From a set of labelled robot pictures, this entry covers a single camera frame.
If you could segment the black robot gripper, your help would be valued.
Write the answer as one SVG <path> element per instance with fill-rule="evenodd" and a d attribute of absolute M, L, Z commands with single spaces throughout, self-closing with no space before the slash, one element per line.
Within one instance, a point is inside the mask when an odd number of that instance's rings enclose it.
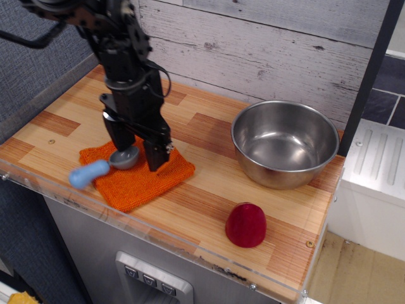
<path fill-rule="evenodd" d="M 167 163 L 171 153 L 170 127 L 161 115 L 164 103 L 159 70 L 147 68 L 135 80 L 105 78 L 111 94 L 100 97 L 105 105 L 104 124 L 118 151 L 125 151 L 144 140 L 146 160 L 151 172 Z"/>

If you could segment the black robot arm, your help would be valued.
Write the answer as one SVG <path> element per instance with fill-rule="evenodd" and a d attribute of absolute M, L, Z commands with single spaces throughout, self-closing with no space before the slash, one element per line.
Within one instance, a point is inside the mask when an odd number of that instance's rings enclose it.
<path fill-rule="evenodd" d="M 152 172 L 169 160 L 170 127 L 161 115 L 167 93 L 160 74 L 164 71 L 147 57 L 152 48 L 141 29 L 130 1 L 22 1 L 40 18 L 56 21 L 60 30 L 74 25 L 89 43 L 104 68 L 102 94 L 104 124 L 118 151 L 143 140 Z"/>

